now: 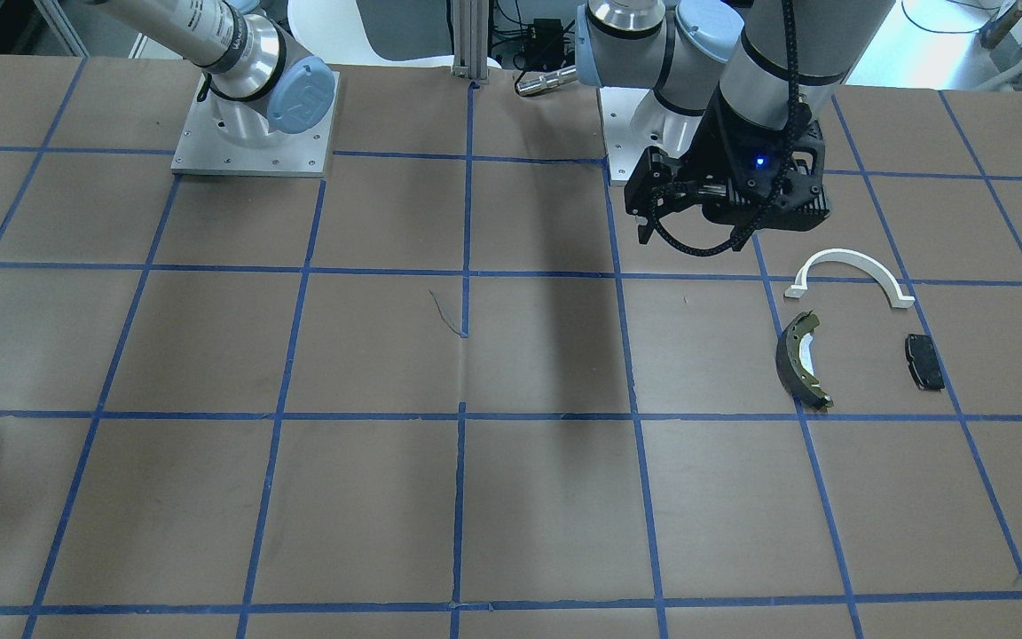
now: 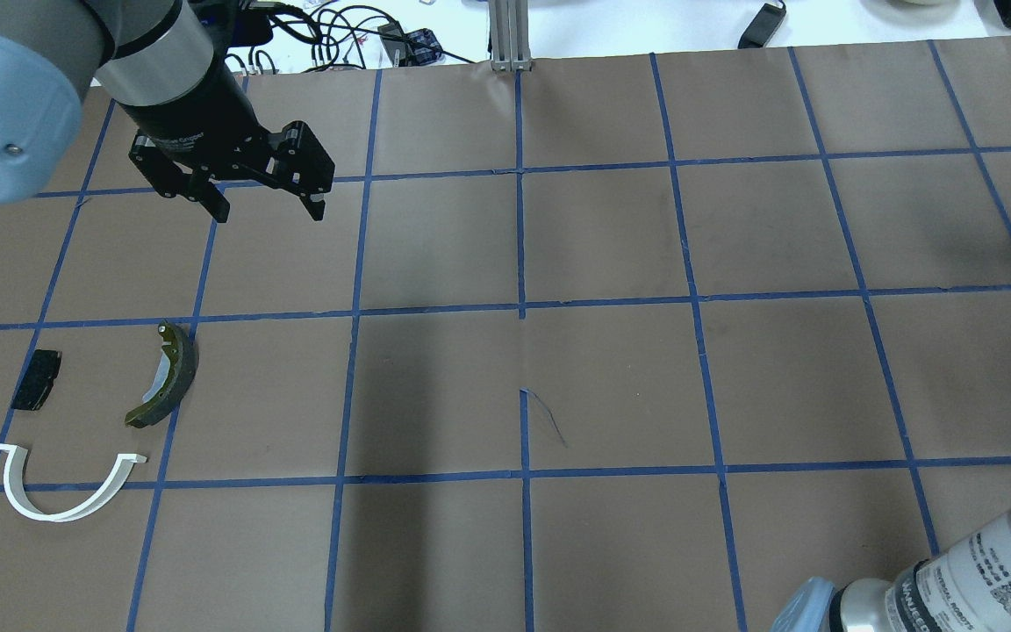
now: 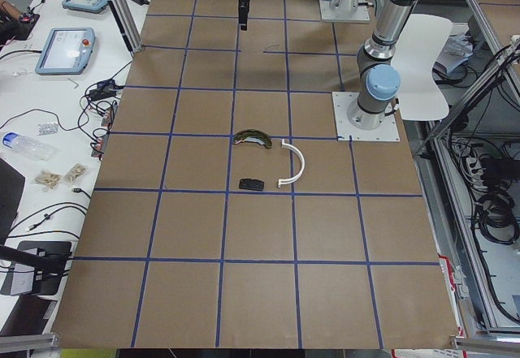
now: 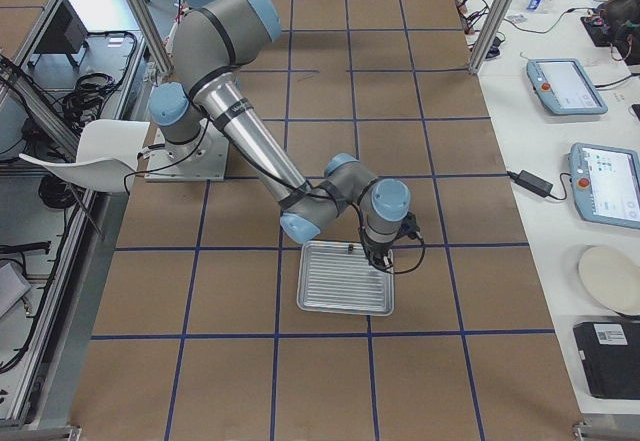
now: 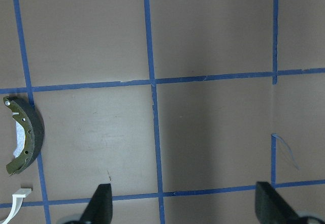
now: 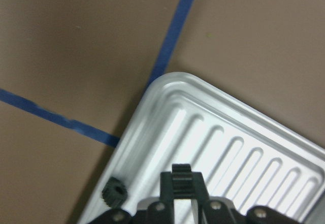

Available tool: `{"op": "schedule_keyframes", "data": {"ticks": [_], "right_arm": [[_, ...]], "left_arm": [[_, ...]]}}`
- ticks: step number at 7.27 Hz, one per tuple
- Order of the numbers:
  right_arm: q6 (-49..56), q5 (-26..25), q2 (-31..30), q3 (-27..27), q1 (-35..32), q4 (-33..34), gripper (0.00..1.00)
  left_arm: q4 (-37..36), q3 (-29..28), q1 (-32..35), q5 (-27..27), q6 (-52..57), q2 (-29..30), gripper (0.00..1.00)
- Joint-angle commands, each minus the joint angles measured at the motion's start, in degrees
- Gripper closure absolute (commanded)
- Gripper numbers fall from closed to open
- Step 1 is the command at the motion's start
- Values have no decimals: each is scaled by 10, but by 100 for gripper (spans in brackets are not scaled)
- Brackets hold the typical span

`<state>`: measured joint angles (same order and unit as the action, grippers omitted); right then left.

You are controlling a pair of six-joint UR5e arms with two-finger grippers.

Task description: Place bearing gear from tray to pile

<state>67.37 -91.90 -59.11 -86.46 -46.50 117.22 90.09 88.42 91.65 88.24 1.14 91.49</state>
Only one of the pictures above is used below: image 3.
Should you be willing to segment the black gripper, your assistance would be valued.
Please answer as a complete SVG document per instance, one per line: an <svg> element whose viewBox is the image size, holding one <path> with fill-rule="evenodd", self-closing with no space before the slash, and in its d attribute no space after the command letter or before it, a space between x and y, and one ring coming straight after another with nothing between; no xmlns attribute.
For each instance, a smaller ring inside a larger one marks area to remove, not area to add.
<svg viewBox="0 0 520 358"><path fill-rule="evenodd" d="M241 31L247 31L250 0L238 0L238 18Z"/></svg>

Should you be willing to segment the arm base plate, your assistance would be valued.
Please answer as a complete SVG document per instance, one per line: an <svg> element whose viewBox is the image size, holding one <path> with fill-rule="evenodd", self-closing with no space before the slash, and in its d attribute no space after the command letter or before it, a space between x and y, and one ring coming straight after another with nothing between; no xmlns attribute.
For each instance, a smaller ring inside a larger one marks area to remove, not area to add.
<svg viewBox="0 0 520 358"><path fill-rule="evenodd" d="M333 92L332 102L338 140L399 142L392 105L381 114L365 114L358 107L357 92Z"/></svg>
<svg viewBox="0 0 520 358"><path fill-rule="evenodd" d="M365 0L319 0L319 5L322 21L349 24L371 21Z"/></svg>

